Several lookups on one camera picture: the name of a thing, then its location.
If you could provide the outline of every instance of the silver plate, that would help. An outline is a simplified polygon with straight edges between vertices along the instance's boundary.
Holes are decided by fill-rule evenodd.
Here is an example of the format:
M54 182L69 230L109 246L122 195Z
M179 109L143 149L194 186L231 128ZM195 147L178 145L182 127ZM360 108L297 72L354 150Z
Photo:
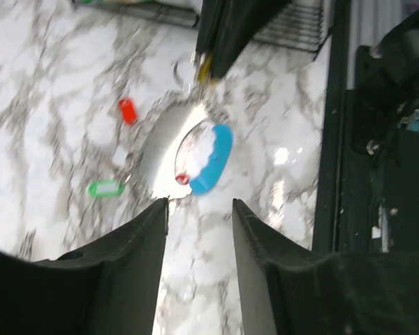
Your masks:
M191 193L189 185L180 185L175 180L175 161L180 144L203 121L217 124L228 120L221 106L208 100L199 102L195 96L170 97L133 165L134 175L145 183L152 198L182 199Z

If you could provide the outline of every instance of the green object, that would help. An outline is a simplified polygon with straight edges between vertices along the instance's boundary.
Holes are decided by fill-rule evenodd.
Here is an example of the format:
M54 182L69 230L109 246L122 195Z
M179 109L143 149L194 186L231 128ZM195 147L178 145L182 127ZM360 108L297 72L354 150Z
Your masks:
M89 186L89 194L94 198L116 197L123 191L124 185L115 180L95 181Z

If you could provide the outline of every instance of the dish rack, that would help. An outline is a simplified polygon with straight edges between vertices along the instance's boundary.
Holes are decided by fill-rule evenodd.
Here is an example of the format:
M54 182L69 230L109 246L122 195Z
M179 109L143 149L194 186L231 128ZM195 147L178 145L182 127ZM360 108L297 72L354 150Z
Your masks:
M101 1L70 1L76 8L88 6L191 29L198 29L200 21L199 14L192 8L171 6L157 1L129 5ZM254 40L317 55L326 35L325 8L325 0L314 0L312 5L291 3L259 31Z

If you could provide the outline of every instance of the white marble surface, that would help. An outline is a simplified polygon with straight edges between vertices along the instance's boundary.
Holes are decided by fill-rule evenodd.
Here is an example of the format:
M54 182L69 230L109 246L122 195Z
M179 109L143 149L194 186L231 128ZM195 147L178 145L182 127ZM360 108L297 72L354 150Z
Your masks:
M144 209L136 192L94 200L152 126L172 63L196 33L67 0L0 0L0 250L60 256ZM233 198L311 247L328 51L250 45L217 88L235 147L216 188L170 212L154 334L241 334ZM140 121L122 123L130 96Z

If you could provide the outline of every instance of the marble pattern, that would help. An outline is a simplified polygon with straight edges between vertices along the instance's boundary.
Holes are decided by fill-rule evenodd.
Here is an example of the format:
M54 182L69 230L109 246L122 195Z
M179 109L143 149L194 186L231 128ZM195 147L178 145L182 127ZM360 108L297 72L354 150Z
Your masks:
M67 0L0 0L0 250L55 259L133 218L139 189L93 199L118 175L177 91L172 63L196 33ZM231 205L311 247L328 49L311 56L252 44L216 88L235 135L216 188L172 201L154 334L242 334ZM130 96L139 122L123 124Z

